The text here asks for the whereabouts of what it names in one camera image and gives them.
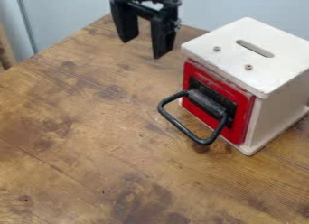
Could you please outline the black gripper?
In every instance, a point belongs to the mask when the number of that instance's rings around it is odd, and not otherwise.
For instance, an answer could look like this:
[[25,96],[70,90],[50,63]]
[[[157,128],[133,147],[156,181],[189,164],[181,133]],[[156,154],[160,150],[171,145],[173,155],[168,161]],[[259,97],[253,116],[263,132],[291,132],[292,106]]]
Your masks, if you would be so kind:
[[118,36],[124,42],[140,35],[140,17],[152,22],[156,59],[175,49],[181,4],[181,0],[110,0]]

